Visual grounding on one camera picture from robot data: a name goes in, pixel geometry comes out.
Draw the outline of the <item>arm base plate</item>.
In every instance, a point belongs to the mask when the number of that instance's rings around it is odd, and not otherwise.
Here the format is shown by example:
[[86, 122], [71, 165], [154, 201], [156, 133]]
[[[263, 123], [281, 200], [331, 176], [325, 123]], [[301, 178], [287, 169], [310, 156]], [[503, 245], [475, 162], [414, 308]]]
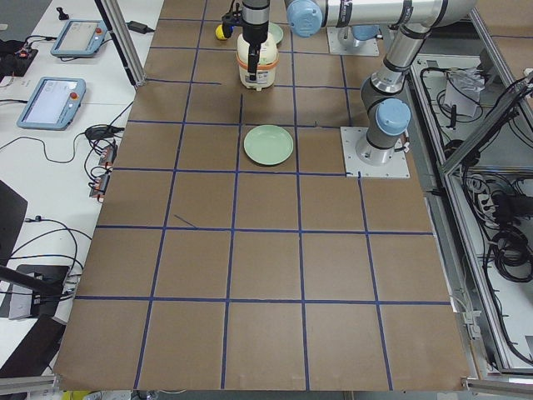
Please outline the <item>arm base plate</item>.
[[394, 147], [381, 150], [367, 141], [366, 132], [367, 127], [341, 127], [346, 175], [349, 178], [410, 178], [400, 138]]
[[376, 37], [380, 34], [378, 25], [353, 27], [329, 27], [327, 38], [330, 54], [377, 57], [379, 49]]

